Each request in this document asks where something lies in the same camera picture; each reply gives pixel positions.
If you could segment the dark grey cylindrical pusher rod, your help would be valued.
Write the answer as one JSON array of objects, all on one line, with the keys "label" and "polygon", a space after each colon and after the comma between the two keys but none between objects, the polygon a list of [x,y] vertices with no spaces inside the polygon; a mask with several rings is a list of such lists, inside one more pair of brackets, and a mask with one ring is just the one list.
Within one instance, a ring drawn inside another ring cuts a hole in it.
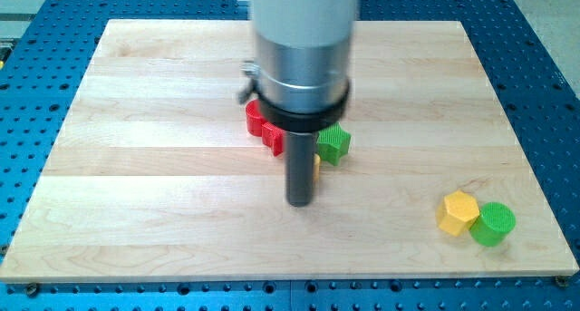
[{"label": "dark grey cylindrical pusher rod", "polygon": [[308,205],[314,195],[315,136],[288,132],[285,136],[285,196],[294,207]]}]

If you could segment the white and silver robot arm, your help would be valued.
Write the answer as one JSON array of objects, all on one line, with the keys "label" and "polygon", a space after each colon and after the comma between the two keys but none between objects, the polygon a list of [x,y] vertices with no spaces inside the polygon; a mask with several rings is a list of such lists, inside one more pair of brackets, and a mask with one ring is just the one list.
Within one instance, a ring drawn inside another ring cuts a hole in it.
[{"label": "white and silver robot arm", "polygon": [[285,198],[295,207],[314,195],[319,131],[343,116],[353,24],[359,0],[249,0],[255,57],[243,66],[265,119],[285,131]]}]

